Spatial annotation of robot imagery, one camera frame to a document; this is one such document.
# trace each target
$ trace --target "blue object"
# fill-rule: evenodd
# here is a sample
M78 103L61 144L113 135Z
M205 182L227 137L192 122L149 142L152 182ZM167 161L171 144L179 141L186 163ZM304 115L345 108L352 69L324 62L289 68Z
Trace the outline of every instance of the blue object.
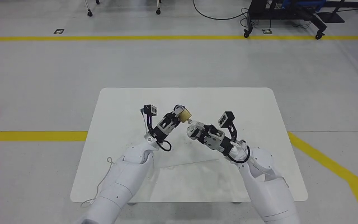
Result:
M315 11L319 12L319 10L321 10L325 2L326 0L309 1L309 2L302 1L302 2L297 2L297 4L299 4L300 6L316 6ZM284 0L284 2L282 3L282 8L286 8L289 4L291 4L291 0Z

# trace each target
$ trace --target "floor marking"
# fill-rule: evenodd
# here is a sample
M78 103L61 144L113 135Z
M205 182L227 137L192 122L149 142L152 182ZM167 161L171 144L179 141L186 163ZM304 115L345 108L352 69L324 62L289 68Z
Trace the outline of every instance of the floor marking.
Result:
M144 35L144 36L0 36L5 41L133 41L133 40L315 40L314 35ZM358 40L358 35L324 36L323 40Z
M43 131L43 132L2 132L0 131L0 142L83 142L86 140L85 131ZM346 180L358 201L358 177L321 153L314 147L302 141L296 135L288 132L291 144L321 165Z
M305 143L291 132L288 132L288 134L293 146L306 153L308 156L319 162L327 169L331 170L333 173L337 174L343 180L347 181L353 191L354 196L356 197L356 200L358 201L358 176L354 175L352 172L337 162L333 161L325 154Z
M83 142L87 132L0 132L3 142Z

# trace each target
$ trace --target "black joint module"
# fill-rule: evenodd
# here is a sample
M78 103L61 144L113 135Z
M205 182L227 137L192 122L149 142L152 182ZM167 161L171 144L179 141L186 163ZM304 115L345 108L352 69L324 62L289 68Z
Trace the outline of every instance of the black joint module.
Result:
M222 152L224 156L227 156L230 153L231 149L234 147L232 144L230 144L230 142L230 138L225 136L222 143L220 144L220 146L224 148L224 151Z
M147 104L143 107L143 113L147 114L148 116L157 116L157 108L151 104Z
M219 119L219 125L221 128L228 128L233 124L234 119L235 116L231 111L225 111L222 117Z

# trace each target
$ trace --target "table leg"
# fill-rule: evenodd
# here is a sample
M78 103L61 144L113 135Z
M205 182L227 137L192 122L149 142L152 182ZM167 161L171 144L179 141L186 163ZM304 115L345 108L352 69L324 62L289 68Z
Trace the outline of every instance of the table leg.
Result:
M86 6L87 6L87 16L89 16L89 17L93 16L93 14L91 12L91 9L90 9L90 6L88 5L87 0L84 0L84 2L86 3Z
M157 11L156 11L157 15L161 14L161 0L157 0Z

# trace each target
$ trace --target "white cable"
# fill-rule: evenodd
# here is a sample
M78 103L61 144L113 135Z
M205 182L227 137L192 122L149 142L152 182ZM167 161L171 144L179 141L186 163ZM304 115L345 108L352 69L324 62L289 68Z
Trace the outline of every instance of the white cable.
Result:
M101 180L101 182L97 185L97 192L96 192L96 195L95 197L89 199L89 200L85 200L84 202L81 203L80 207L81 208L87 208L88 206L85 206L83 207L83 204L85 204L86 202L89 202L91 201L89 204L93 204L97 198L97 195L98 195L98 191L99 191L99 188L100 188L100 185L102 184L102 182L105 180L106 176L108 175L108 173L110 172L111 168L112 168L112 164L114 164L114 162L112 161L112 157L108 157L107 158L107 162L109 162L111 165L110 165L110 168L108 169L105 177Z

